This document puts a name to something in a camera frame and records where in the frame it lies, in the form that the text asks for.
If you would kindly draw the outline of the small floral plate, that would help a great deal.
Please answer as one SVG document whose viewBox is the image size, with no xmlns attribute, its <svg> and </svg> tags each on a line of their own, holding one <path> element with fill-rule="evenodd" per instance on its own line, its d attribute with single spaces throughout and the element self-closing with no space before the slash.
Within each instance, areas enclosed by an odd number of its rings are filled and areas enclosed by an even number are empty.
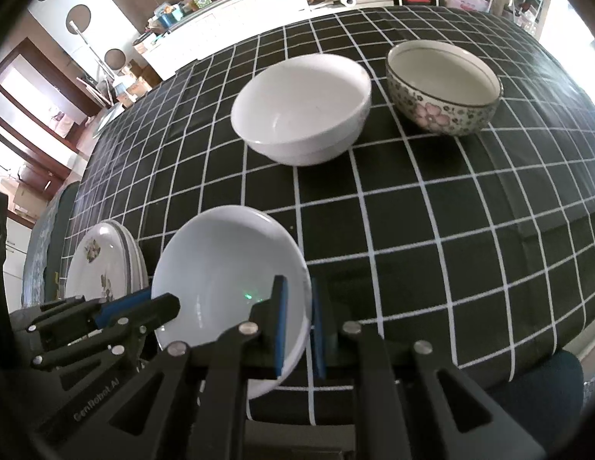
<svg viewBox="0 0 595 460">
<path fill-rule="evenodd" d="M 131 292 L 131 267 L 118 223 L 104 220 L 79 242 L 67 275 L 65 296 L 114 301 Z"/>
</svg>

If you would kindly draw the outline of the light blue white bowl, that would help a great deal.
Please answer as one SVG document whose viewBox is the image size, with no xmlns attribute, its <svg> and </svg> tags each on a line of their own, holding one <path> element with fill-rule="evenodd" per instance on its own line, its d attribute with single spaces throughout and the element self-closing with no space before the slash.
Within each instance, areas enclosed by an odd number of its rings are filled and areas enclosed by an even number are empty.
<svg viewBox="0 0 595 460">
<path fill-rule="evenodd" d="M 288 282 L 287 322 L 281 375 L 252 380 L 248 397 L 278 387 L 294 370 L 308 340 L 312 289 L 296 241 L 274 218 L 243 205 L 221 205 L 180 227 L 160 255 L 151 296 L 169 293 L 180 302 L 178 315 L 155 330 L 158 344 L 191 347 L 216 341 L 249 319 L 252 307 L 271 298 L 274 278 Z"/>
</svg>

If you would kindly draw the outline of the grey patterned chair back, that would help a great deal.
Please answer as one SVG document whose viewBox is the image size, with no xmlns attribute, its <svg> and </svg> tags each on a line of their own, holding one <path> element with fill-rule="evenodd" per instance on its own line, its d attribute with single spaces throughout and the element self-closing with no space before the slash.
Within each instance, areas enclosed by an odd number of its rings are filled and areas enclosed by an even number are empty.
<svg viewBox="0 0 595 460">
<path fill-rule="evenodd" d="M 24 307 L 58 299 L 61 254 L 79 183 L 59 189 L 33 227 L 23 270 Z"/>
</svg>

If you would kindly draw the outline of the black white checkered tablecloth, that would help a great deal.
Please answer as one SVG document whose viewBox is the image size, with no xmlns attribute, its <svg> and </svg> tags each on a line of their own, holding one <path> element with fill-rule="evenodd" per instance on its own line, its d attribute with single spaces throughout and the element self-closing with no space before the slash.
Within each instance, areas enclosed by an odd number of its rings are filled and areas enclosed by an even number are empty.
<svg viewBox="0 0 595 460">
<path fill-rule="evenodd" d="M 502 100 L 480 132 L 426 133 L 394 109 L 385 58 L 424 38 L 482 59 Z M 239 141 L 230 108 L 256 73 L 331 52 L 371 78 L 350 152 L 274 164 Z M 367 8 L 290 24 L 188 64 L 102 134 L 61 262 L 97 222 L 120 221 L 154 269 L 198 212 L 271 214 L 333 299 L 384 337 L 426 340 L 483 387 L 518 377 L 595 319 L 595 106 L 528 33 L 442 7 Z"/>
</svg>

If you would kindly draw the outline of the plain white bowl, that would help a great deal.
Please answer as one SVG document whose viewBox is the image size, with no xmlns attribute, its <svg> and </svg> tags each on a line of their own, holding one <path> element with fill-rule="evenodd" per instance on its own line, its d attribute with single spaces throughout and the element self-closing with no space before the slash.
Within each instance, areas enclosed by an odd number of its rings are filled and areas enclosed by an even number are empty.
<svg viewBox="0 0 595 460">
<path fill-rule="evenodd" d="M 371 107 L 371 79 L 359 63 L 335 54 L 283 60 L 240 91 L 230 119 L 260 155 L 288 166 L 328 162 L 361 135 Z"/>
</svg>

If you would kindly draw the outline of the dark wooden door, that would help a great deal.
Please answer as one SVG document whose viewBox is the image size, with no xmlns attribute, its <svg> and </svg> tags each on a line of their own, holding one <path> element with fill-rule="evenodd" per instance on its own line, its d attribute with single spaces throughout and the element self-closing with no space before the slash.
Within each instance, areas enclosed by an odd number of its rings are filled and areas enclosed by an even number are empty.
<svg viewBox="0 0 595 460">
<path fill-rule="evenodd" d="M 0 187 L 50 199 L 84 156 L 78 143 L 102 110 L 30 38 L 0 60 Z"/>
</svg>

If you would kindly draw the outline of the floral patterned bowl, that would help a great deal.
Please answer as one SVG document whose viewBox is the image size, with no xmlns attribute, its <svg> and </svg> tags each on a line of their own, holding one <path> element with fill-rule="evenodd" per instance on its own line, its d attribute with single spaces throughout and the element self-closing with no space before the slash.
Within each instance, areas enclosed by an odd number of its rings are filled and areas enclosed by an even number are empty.
<svg viewBox="0 0 595 460">
<path fill-rule="evenodd" d="M 465 136 L 487 127 L 502 99 L 498 76 L 448 43 L 416 39 L 392 47 L 386 75 L 393 105 L 422 130 Z"/>
</svg>

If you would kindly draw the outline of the white TV cabinet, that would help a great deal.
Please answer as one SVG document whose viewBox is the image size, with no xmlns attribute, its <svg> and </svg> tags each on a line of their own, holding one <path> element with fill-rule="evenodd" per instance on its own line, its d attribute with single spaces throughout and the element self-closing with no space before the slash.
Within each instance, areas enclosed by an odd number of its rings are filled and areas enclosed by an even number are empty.
<svg viewBox="0 0 595 460">
<path fill-rule="evenodd" d="M 349 9 L 340 2 L 316 6 L 307 0 L 217 0 L 159 35 L 141 56 L 166 80 L 188 63 L 243 39 Z"/>
</svg>

